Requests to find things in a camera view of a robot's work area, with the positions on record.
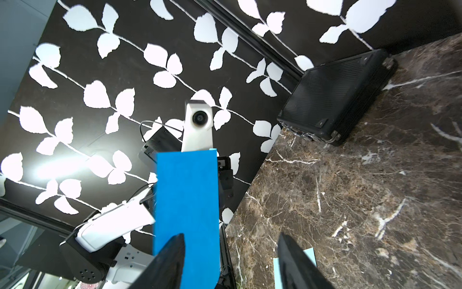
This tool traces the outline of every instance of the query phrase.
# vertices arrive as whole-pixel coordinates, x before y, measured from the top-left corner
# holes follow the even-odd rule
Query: blue block
[[[220,275],[217,152],[157,154],[154,253],[184,234],[181,289],[214,289]]]

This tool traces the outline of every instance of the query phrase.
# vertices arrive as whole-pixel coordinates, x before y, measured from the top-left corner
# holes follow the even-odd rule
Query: brown marble surface
[[[281,231],[338,288],[462,288],[462,35],[396,55],[341,147],[282,131],[226,229],[238,287],[274,288]]]

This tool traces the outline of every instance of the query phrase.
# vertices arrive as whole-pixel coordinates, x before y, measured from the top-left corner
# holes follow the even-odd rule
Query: black metal frame
[[[235,15],[228,11],[216,0],[194,0],[202,8],[218,19],[225,26],[233,29],[253,49],[261,55],[276,63],[282,70],[289,74],[295,83],[302,79],[303,71],[294,66],[273,47],[259,38],[255,33]]]
[[[67,237],[74,230],[74,227],[67,223],[15,205],[3,198],[0,198],[0,213],[62,237]]]

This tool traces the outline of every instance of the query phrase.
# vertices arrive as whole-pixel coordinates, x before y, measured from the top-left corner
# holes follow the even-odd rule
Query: light blue paper
[[[315,259],[315,250],[313,248],[303,250],[308,258],[313,262],[314,266],[316,265]],[[282,289],[282,280],[281,280],[281,271],[279,270],[279,258],[273,259],[274,267],[274,289]]]

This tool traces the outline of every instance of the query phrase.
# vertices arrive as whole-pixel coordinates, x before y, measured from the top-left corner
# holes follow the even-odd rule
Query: black suitcase
[[[278,120],[310,140],[339,146],[396,71],[383,49],[309,69]]]

